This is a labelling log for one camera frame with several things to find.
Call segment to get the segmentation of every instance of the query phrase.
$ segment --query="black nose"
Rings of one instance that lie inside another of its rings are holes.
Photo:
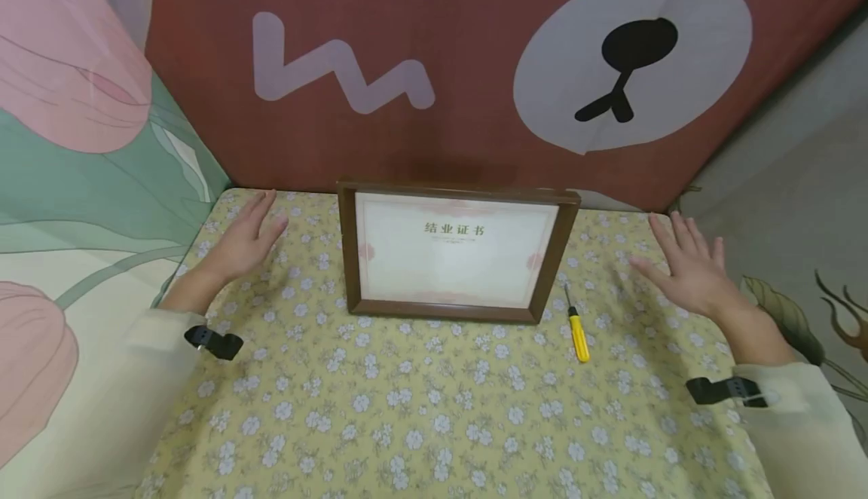
[[[663,60],[677,42],[678,30],[669,20],[633,20],[609,32],[602,57],[614,69],[628,72]]]
[[[627,80],[634,70],[666,58],[677,42],[678,30],[666,19],[633,20],[609,32],[602,41],[602,57],[621,75],[618,75],[612,92],[601,95],[576,111],[576,120],[591,121],[611,110],[616,121],[632,121],[633,107],[624,93]]]

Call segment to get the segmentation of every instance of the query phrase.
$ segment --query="wallpaper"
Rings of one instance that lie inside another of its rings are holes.
[[[228,184],[106,0],[0,0],[0,488]]]
[[[153,0],[146,53],[241,186],[662,211],[861,1]]]
[[[820,366],[868,446],[868,12],[862,10],[698,176],[680,206]]]

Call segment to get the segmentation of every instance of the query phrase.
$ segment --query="sleeve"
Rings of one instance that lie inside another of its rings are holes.
[[[733,374],[755,381],[769,404],[738,403],[738,410],[775,497],[863,497],[868,459],[849,413],[818,367],[736,366]]]
[[[184,340],[193,313],[150,309],[58,421],[50,458],[27,497],[132,497],[199,351]]]

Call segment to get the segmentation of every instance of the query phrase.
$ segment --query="table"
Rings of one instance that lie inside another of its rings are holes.
[[[252,196],[226,191],[183,274]],[[771,497],[731,403],[687,378],[729,377],[718,329],[630,270],[663,261],[646,215],[582,211],[542,322],[357,317],[344,300],[337,198],[279,192],[290,219],[260,271],[218,295],[211,327],[245,338],[201,357],[137,497]]]

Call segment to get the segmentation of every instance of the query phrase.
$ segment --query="yellow screwdriver handle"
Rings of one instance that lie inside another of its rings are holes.
[[[579,361],[584,363],[591,360],[591,353],[588,350],[588,341],[585,340],[585,331],[582,329],[582,321],[578,315],[570,317],[570,326],[573,330],[573,346],[576,347],[576,356]]]

